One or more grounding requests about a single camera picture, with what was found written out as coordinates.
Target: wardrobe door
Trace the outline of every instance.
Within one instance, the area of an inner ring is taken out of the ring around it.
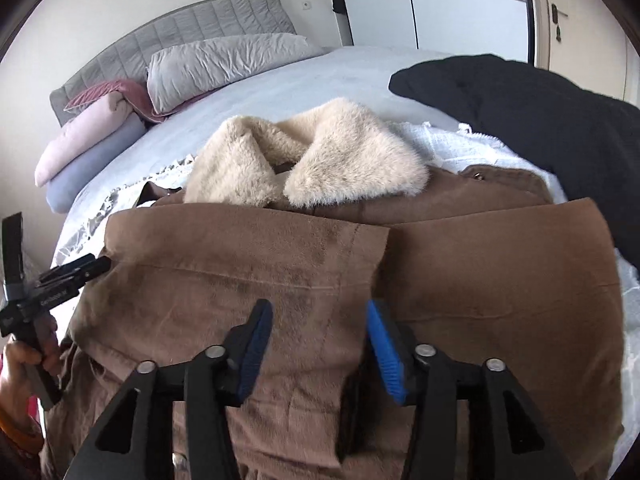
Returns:
[[[411,0],[344,0],[354,45],[417,47]]]
[[[526,0],[413,0],[418,47],[451,55],[496,54],[526,62]]]

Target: wrist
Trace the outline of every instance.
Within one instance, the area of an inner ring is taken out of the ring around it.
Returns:
[[[9,418],[17,430],[33,433],[33,423],[28,413],[29,396],[20,392],[0,378],[0,410]]]

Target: upholstered headboard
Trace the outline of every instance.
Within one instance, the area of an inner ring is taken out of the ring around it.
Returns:
[[[69,99],[96,83],[128,78],[144,83],[151,56],[158,50],[220,36],[296,33],[280,0],[204,0],[172,10],[120,38],[83,66],[49,100],[60,125],[73,118]]]

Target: black garment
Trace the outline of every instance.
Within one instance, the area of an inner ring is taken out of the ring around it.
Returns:
[[[389,90],[498,137],[555,173],[569,200],[593,198],[616,247],[640,270],[638,108],[491,55],[417,64],[395,73]]]

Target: light blue pillow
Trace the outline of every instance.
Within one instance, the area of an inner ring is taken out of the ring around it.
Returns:
[[[68,213],[91,180],[118,155],[146,133],[137,114],[129,114],[121,127],[72,160],[47,184],[47,203],[54,213]]]

